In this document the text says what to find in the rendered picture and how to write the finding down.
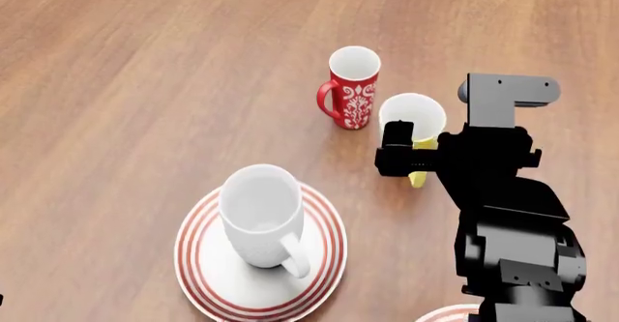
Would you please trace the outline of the yellow and white mug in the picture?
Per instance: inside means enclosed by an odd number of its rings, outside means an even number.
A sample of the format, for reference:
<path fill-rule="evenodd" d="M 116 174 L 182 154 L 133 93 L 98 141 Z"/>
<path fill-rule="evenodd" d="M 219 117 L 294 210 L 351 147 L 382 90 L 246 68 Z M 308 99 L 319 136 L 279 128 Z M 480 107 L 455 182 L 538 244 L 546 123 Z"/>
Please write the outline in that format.
<path fill-rule="evenodd" d="M 447 117 L 443 107 L 433 98 L 417 93 L 402 93 L 390 97 L 379 108 L 379 145 L 382 145 L 385 126 L 391 121 L 414 124 L 414 149 L 436 149 L 437 137 L 445 129 Z"/>

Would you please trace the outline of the red striped white plate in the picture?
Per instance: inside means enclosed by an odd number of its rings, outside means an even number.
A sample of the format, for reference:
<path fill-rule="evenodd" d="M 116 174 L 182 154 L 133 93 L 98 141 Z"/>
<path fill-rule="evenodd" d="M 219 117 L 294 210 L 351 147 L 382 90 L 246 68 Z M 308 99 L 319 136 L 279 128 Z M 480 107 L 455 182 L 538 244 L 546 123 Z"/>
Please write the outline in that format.
<path fill-rule="evenodd" d="M 294 322 L 327 301 L 345 270 L 346 231 L 329 199 L 310 185 L 301 188 L 301 243 L 310 262 L 306 278 L 294 278 L 281 266 L 257 269 L 245 263 L 224 234 L 217 190 L 194 205 L 174 250 L 176 278 L 194 307 L 216 322 Z"/>
<path fill-rule="evenodd" d="M 417 318 L 415 322 L 469 322 L 469 315 L 477 314 L 479 304 L 457 304 L 435 309 Z"/>

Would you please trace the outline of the red patterned mug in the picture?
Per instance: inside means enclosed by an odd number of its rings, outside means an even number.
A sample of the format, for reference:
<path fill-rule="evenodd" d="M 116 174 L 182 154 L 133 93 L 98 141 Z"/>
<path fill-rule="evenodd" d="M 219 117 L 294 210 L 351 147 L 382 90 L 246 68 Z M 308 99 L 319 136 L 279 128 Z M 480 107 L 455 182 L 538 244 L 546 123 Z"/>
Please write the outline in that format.
<path fill-rule="evenodd" d="M 316 94 L 316 102 L 335 124 L 346 130 L 360 130 L 372 112 L 381 60 L 375 51 L 348 45 L 329 57 L 330 79 Z"/>

